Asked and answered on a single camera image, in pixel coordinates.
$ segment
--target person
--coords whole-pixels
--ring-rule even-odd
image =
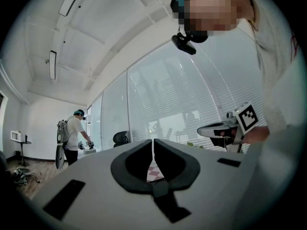
[[[246,134],[243,143],[264,141],[270,132],[285,129],[286,121],[274,101],[273,89],[300,48],[277,5],[272,0],[172,0],[170,5],[185,30],[206,32],[208,36],[213,35],[213,31],[235,29],[241,19],[249,22],[262,74],[263,113],[267,126],[255,127]]]
[[[84,111],[79,109],[73,113],[73,116],[67,121],[67,130],[69,134],[69,140],[64,147],[64,153],[68,162],[68,165],[73,164],[78,159],[78,133],[80,132],[84,139],[87,140],[87,144],[91,144],[91,140],[85,130],[82,127],[81,120],[84,117]]]

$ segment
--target floor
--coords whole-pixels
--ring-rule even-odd
[[[14,172],[17,168],[22,168],[22,166],[18,165],[19,160],[12,160],[8,162],[8,169],[11,173]],[[32,199],[37,191],[42,187],[42,185],[56,176],[57,174],[61,173],[63,170],[57,170],[54,162],[43,162],[43,161],[33,161],[27,160],[30,166],[26,167],[31,172],[35,173],[38,177],[37,183],[34,177],[31,177],[27,180],[26,185],[17,186],[17,190],[22,192],[25,196]],[[67,163],[64,163],[64,169],[68,167]],[[155,181],[163,178],[160,169],[157,167],[156,163],[152,163],[147,172],[147,181]]]

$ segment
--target table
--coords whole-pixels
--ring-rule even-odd
[[[23,167],[27,167],[27,166],[29,166],[30,164],[24,161],[23,144],[32,144],[32,142],[30,142],[30,141],[27,141],[27,142],[23,141],[23,142],[19,142],[19,143],[20,143],[20,146],[21,146],[21,156],[22,156],[23,160],[22,160],[21,162],[19,162],[18,164],[21,165],[21,166],[23,166]]]

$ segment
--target baseboard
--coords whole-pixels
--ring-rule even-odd
[[[12,161],[12,160],[15,160],[15,159],[17,159],[16,155],[6,159],[6,162],[9,162],[9,161]],[[37,158],[30,158],[30,157],[24,157],[24,159],[26,159],[26,160],[33,160],[33,161],[41,161],[41,162],[55,162],[56,161],[55,159],[37,159]]]

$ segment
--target small round table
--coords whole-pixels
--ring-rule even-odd
[[[30,164],[24,161],[23,144],[32,144],[32,142],[30,142],[30,141],[25,142],[25,141],[24,141],[24,142],[19,142],[19,143],[20,143],[20,146],[21,146],[21,156],[22,156],[23,160],[20,161],[18,164],[21,165],[21,166],[23,166],[23,167],[27,167],[27,166],[29,166]]]

